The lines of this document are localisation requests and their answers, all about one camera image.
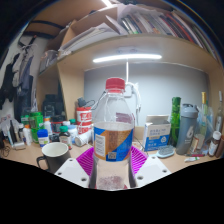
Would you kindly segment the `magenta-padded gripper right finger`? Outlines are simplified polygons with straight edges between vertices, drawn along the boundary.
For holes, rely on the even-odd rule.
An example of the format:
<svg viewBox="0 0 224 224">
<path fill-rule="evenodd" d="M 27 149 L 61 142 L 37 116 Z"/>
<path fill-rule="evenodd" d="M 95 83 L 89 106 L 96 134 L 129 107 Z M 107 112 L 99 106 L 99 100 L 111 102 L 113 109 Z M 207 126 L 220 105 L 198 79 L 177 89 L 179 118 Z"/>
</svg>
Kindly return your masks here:
<svg viewBox="0 0 224 224">
<path fill-rule="evenodd" d="M 136 147 L 131 148 L 131 168 L 137 188 L 171 174 L 156 155 L 147 156 Z"/>
</svg>

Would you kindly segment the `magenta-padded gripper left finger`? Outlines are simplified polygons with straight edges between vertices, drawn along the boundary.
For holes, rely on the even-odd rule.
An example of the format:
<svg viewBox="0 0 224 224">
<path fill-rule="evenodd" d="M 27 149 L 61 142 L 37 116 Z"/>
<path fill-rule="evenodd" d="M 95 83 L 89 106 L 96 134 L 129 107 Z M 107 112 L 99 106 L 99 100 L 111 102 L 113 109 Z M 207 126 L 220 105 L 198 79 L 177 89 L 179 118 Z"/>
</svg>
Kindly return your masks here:
<svg viewBox="0 0 224 224">
<path fill-rule="evenodd" d="M 55 172 L 55 175 L 78 186 L 87 188 L 92 174 L 93 164 L 93 149 L 89 148 L 77 158 L 67 159 Z"/>
</svg>

